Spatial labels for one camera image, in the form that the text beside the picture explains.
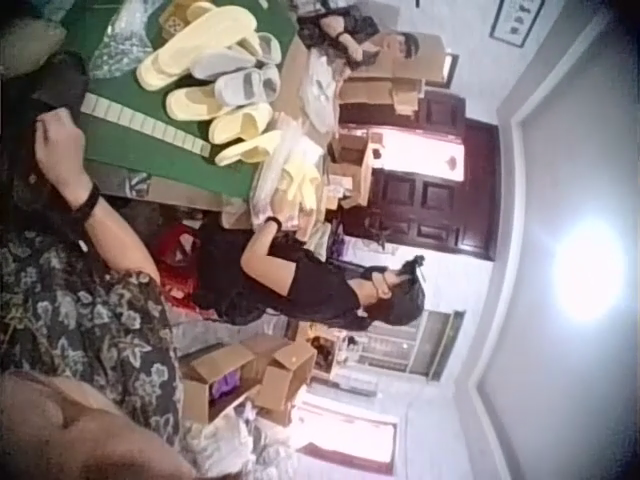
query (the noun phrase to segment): hand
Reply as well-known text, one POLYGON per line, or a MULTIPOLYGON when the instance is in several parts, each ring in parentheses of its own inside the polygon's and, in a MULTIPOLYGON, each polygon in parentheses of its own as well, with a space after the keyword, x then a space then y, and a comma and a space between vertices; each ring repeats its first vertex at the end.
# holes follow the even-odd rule
POLYGON ((59 108, 38 117, 35 154, 45 178, 72 207, 80 206, 92 184, 83 166, 84 134, 69 110, 59 108))
POLYGON ((358 45, 357 43, 353 43, 352 45, 349 45, 347 50, 349 51, 349 55, 351 56, 351 58, 353 58, 356 62, 362 61, 363 52, 360 45, 358 45))

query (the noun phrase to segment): wrist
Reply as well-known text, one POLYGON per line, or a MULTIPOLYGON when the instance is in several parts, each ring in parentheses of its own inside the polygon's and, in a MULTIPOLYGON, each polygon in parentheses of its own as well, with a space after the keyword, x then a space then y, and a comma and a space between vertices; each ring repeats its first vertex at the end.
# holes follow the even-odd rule
POLYGON ((58 188, 58 191, 71 210, 76 210, 87 201, 92 188, 93 182, 89 175, 85 174, 72 184, 58 188))

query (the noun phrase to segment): bright light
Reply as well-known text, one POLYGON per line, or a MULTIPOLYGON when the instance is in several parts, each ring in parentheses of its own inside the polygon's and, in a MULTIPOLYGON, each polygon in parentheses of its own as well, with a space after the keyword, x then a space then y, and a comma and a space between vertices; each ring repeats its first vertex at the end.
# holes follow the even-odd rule
POLYGON ((554 281, 561 307, 571 317, 590 321, 616 302, 622 289, 624 255, 611 230, 585 223, 558 248, 554 281))

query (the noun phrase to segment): door panel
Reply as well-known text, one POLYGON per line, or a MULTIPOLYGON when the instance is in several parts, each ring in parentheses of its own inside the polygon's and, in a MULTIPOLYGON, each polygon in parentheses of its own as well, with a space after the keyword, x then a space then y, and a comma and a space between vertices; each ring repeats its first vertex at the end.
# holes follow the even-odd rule
POLYGON ((500 209, 497 127, 467 120, 463 142, 463 182, 374 170, 369 205, 340 214, 345 234, 493 259, 500 209))
POLYGON ((340 124, 398 127, 462 139, 465 111, 464 98, 438 90, 425 90, 413 115, 398 115, 393 105, 343 103, 340 105, 340 124))

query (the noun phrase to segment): slide sandal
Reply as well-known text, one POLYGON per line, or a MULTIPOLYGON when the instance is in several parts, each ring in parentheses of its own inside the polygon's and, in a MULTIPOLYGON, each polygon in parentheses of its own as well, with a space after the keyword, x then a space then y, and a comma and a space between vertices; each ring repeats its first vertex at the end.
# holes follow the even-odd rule
POLYGON ((157 51, 157 64, 165 73, 181 74, 200 54, 237 43, 253 32, 256 25, 256 18, 242 7, 214 8, 161 47, 157 51))
POLYGON ((257 68, 229 73, 216 81, 216 98, 220 103, 229 107, 264 102, 267 99, 262 84, 262 72, 257 68))
MULTIPOLYGON (((209 2, 196 2, 187 9, 187 20, 189 22, 195 22, 201 16, 216 8, 218 7, 209 2)), ((262 56, 262 50, 260 50, 260 39, 256 32, 247 34, 247 36, 240 40, 238 44, 253 55, 253 57, 260 58, 262 56)))
POLYGON ((280 93, 280 72, 275 65, 262 67, 262 94, 267 102, 273 102, 280 93))
POLYGON ((181 122, 211 120, 230 112, 215 96, 213 85, 178 88, 167 95, 167 115, 181 122))
POLYGON ((273 155, 281 139, 282 131, 280 130, 263 133, 252 140, 232 145, 223 150, 216 156, 215 162, 221 167, 237 162, 238 160, 247 163, 263 162, 273 155))
POLYGON ((138 65, 138 68, 136 69, 136 77, 142 88, 150 92, 154 92, 175 82, 187 72, 188 70, 185 70, 177 75, 163 72, 158 66, 157 52, 154 52, 145 58, 140 65, 138 65))
POLYGON ((268 103, 239 108, 211 123, 209 141, 214 145, 222 145, 236 138, 252 140, 264 132, 272 117, 273 109, 268 103))
POLYGON ((230 72, 247 69, 256 64, 256 59, 240 47, 223 48, 201 54, 191 64, 191 75, 199 80, 213 82, 230 72))
MULTIPOLYGON (((243 39, 240 42, 241 47, 246 48, 244 46, 245 40, 246 39, 243 39)), ((282 62, 282 49, 276 37, 267 32, 258 32, 258 40, 260 42, 260 51, 262 52, 262 54, 258 56, 258 60, 273 65, 278 65, 282 62)))

